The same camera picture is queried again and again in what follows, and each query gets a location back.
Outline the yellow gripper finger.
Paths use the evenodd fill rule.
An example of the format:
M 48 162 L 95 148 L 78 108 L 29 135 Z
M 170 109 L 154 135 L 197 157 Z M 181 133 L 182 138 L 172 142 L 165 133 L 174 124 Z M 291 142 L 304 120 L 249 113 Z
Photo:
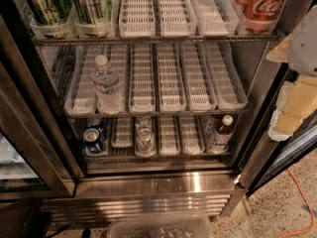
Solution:
M 291 35 L 286 36 L 275 48 L 268 52 L 266 59 L 272 62 L 288 62 L 288 47 Z
M 317 77 L 301 75 L 295 82 L 286 81 L 277 96 L 268 135 L 285 141 L 317 109 Z

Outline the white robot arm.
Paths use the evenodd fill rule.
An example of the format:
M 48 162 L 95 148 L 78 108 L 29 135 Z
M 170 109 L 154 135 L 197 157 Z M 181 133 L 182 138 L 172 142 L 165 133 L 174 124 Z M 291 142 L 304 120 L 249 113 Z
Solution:
M 285 62 L 299 73 L 297 80 L 282 85 L 269 122 L 269 137 L 280 142 L 290 138 L 317 109 L 317 6 L 309 10 L 266 59 Z

